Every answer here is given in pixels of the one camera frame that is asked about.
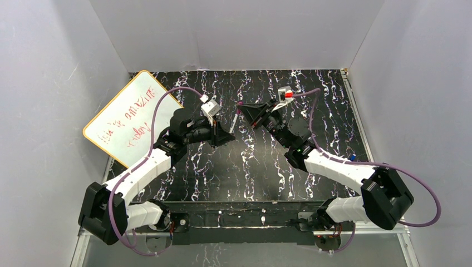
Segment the silver pen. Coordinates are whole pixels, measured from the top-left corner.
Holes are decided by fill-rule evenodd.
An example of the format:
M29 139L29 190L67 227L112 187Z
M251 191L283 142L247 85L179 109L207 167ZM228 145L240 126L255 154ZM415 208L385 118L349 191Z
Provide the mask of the silver pen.
M233 118L233 120L232 120L232 124L231 124L230 130L229 130L229 133L230 133L230 134L233 134L233 133L234 133L235 124L237 123L238 117L239 117L238 114L235 114L235 115L234 115L234 118Z

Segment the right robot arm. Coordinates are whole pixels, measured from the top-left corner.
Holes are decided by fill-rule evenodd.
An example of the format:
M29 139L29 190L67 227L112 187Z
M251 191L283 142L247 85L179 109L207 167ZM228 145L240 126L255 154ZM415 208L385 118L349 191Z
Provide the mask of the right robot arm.
M278 105L275 99L264 104L239 103L238 110L252 128L264 127L287 148L284 155L292 167L327 177L358 194L326 200L312 216L314 225L328 228L345 221L362 221L393 229L414 203L398 172L389 166L353 162L321 150L308 122L302 117L286 119Z

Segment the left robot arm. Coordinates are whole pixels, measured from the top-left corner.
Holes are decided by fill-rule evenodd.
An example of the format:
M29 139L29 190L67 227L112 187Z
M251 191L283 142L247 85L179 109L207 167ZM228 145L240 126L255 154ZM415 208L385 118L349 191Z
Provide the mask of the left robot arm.
M116 243L124 233L145 225L159 225L169 213L157 200L133 204L133 198L160 174L176 165L187 153L187 146L207 142L211 147L225 145L235 136L214 119L194 116L186 108L174 111L169 127L159 134L151 154L104 184L93 182L85 191L78 224L105 244Z

